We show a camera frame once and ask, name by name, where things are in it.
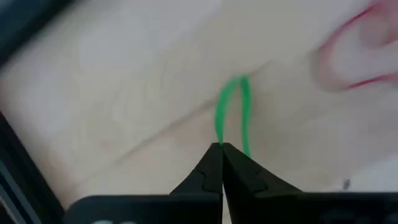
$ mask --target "black frame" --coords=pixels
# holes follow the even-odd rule
[[[0,196],[18,223],[62,222],[62,206],[2,114]]]

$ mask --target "green wire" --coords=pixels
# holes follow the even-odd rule
[[[248,157],[251,156],[248,139],[248,124],[251,114],[251,87],[249,77],[247,75],[241,75],[240,77],[234,77],[229,80],[223,87],[215,113],[215,130],[218,138],[218,142],[223,144],[224,137],[224,121],[226,112],[228,109],[228,103],[231,96],[237,87],[241,87],[242,94],[242,144],[243,153]]]

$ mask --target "green loop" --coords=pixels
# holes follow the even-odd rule
[[[248,139],[248,125],[251,114],[251,87],[249,77],[247,75],[241,75],[240,77],[234,77],[230,79],[223,87],[215,113],[215,130],[218,138],[218,142],[223,144],[224,137],[224,121],[226,112],[228,110],[229,100],[237,87],[241,87],[242,94],[242,144],[243,153],[248,157],[251,156]]]

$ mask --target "wooden surface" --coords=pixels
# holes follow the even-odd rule
[[[301,189],[338,190],[398,143],[394,86],[312,82],[311,52],[360,3],[83,1],[2,69],[1,110],[64,207],[166,194],[216,140],[222,84],[251,72],[253,158]],[[226,140],[240,147],[235,100]]]

